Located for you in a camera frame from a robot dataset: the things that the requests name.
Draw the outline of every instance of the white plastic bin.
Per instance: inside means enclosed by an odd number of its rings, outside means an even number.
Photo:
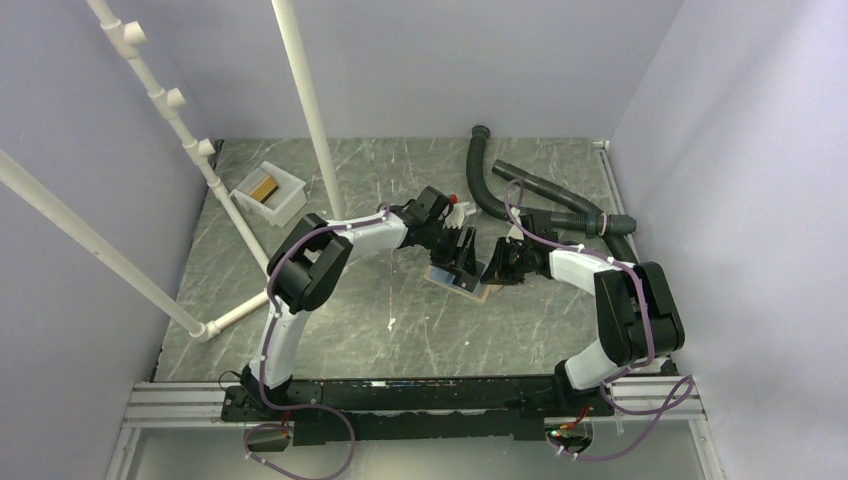
[[[265,203],[250,197],[250,192],[267,173],[277,182],[277,191]],[[233,196],[239,205],[262,215],[271,225],[282,227],[294,218],[295,214],[306,205],[306,192],[303,190],[306,182],[291,173],[277,168],[268,162],[262,162],[259,168],[250,172],[233,190]]]

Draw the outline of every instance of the wall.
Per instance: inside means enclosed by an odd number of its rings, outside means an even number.
[[[848,468],[848,4],[687,0],[612,139],[730,478]]]
[[[293,0],[327,134],[609,138],[682,0]],[[219,138],[306,137],[270,1],[145,0]]]
[[[112,3],[147,23],[134,2]],[[1,10],[0,147],[175,293],[200,174],[85,2],[6,0]],[[152,40],[151,68],[178,85]],[[185,113],[205,135],[197,112]],[[0,477],[103,478],[167,319],[2,184],[0,225]]]

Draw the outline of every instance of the gray marble tabletop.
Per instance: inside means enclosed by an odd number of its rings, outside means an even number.
[[[467,138],[330,140],[349,218],[374,212],[380,202],[401,204],[427,185],[460,201],[471,200],[465,181]],[[597,152],[586,139],[493,138],[486,150],[486,180],[497,196],[506,182],[489,172],[496,158],[514,163],[613,211]],[[326,190],[309,139],[228,140],[217,172],[233,189],[268,161],[304,179],[309,197],[298,214],[331,218]],[[564,210],[531,193],[525,205]],[[244,212],[269,254],[296,222],[271,226]],[[478,258],[488,261],[508,225],[482,212]],[[580,240],[566,233],[563,240]],[[584,241],[606,251],[598,239]],[[478,304],[426,281],[427,252],[380,252],[348,265],[330,300],[309,320],[297,351],[300,378],[410,377],[551,372],[597,336],[594,300],[576,287],[529,276]],[[201,321],[226,313],[259,293],[265,277],[221,204],[207,194],[185,277],[177,297]],[[156,381],[214,380],[241,370],[255,354],[267,308],[249,315],[207,343],[192,340],[173,321],[162,346]],[[392,328],[388,325],[394,319]]]

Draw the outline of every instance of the gray wall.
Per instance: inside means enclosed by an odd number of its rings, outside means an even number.
[[[305,137],[270,1],[144,0],[220,138]],[[609,138],[681,0],[294,0],[327,134]]]
[[[4,1],[0,58],[0,146],[174,293],[204,183],[85,2]],[[167,319],[2,184],[0,225],[0,477],[102,478]]]
[[[848,4],[687,0],[612,140],[730,478],[845,478]]]

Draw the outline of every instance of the robotic arm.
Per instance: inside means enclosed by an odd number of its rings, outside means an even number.
[[[311,312],[323,305],[332,294],[348,261],[384,249],[419,245],[430,251],[434,266],[454,274],[455,284],[472,289],[476,281],[484,284],[515,285],[524,281],[526,273],[572,285],[595,296],[598,315],[598,339],[578,355],[560,362],[554,370],[561,398],[567,401],[579,391],[600,385],[632,363],[646,357],[648,339],[638,309],[632,280],[619,268],[603,260],[562,249],[555,249],[532,239],[502,237],[485,272],[478,272],[474,258],[473,228],[448,226],[451,200],[432,187],[426,187],[418,199],[403,206],[391,206],[373,216],[346,222],[325,222],[315,214],[306,215],[297,224],[269,263],[269,274],[282,256],[309,232],[325,226],[377,223],[325,232],[308,241],[281,266],[274,295],[282,306],[280,318],[271,332],[269,327],[277,312],[272,307],[266,323],[259,353],[244,368],[241,383],[252,398],[264,388],[274,403],[287,401],[286,391],[292,379],[295,351]],[[527,231],[556,241],[550,215],[531,212],[521,216]],[[632,267],[640,280],[648,303],[656,354],[678,350],[684,333],[662,268],[646,262]],[[260,386],[259,369],[263,347],[268,342],[265,358],[265,385]]]

